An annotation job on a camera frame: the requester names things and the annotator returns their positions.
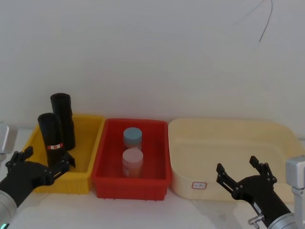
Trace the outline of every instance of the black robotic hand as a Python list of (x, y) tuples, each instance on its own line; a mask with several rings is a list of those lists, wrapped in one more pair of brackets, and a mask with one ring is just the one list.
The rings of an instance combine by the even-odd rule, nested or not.
[(75, 167), (75, 160), (68, 152), (52, 168), (26, 161), (32, 155), (33, 147), (29, 146), (24, 152), (14, 152), (10, 161), (5, 164), (8, 173), (0, 182), (0, 190), (12, 197), (17, 207), (35, 188), (52, 185), (57, 178), (69, 171), (70, 165)]
[(266, 227), (269, 227), (274, 220), (291, 212), (274, 192), (273, 184), (277, 180), (272, 175), (268, 163), (259, 163), (255, 156), (251, 156), (249, 162), (259, 175), (236, 182), (227, 175), (224, 167), (219, 163), (216, 169), (218, 173), (216, 181), (230, 192), (234, 199), (241, 199), (251, 204), (255, 212), (262, 216), (261, 220)]

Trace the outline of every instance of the black tube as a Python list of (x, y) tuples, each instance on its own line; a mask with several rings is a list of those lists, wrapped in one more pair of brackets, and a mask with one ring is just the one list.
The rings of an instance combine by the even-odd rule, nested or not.
[(53, 113), (44, 113), (38, 117), (43, 142), (47, 152), (48, 166), (56, 165), (66, 153), (64, 148), (61, 123)]
[(75, 147), (74, 123), (72, 120), (71, 97), (65, 93), (56, 93), (51, 96), (54, 114), (61, 121), (63, 143), (66, 150)]

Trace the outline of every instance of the yellow plastic bin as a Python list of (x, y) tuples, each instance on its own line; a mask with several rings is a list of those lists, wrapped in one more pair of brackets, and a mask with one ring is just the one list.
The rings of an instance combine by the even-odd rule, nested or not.
[[(91, 172), (97, 148), (100, 142), (105, 119), (93, 115), (73, 115), (75, 148), (69, 153), (75, 158), (76, 168), (58, 178), (52, 186), (36, 188), (35, 192), (86, 194), (91, 189)], [(33, 146), (34, 154), (29, 161), (47, 164), (41, 132), (38, 126), (34, 129), (25, 148)]]
[(249, 164), (255, 155), (269, 163), (277, 178), (274, 190), (293, 202), (285, 180), (285, 161), (305, 154), (298, 139), (286, 127), (263, 121), (236, 119), (176, 119), (169, 124), (172, 188), (183, 198), (234, 201), (216, 182), (218, 163), (237, 182), (258, 172)]

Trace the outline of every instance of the white table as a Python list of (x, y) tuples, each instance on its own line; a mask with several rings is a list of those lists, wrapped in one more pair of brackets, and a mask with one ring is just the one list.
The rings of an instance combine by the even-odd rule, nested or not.
[[(18, 132), (15, 150), (22, 150), (31, 132)], [(5, 162), (0, 168), (1, 180), (7, 173)], [(9, 228), (254, 229), (247, 220), (255, 215), (245, 202), (186, 200), (171, 190), (164, 201), (98, 199), (92, 192), (88, 195), (32, 193), (19, 207)]]

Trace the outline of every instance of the jar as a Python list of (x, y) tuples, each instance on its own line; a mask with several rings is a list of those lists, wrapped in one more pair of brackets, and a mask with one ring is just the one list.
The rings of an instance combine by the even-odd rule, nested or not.
[(136, 127), (130, 127), (124, 130), (124, 145), (127, 149), (142, 149), (142, 131)]
[(123, 174), (125, 177), (139, 178), (143, 165), (143, 153), (137, 148), (126, 149), (123, 152)]

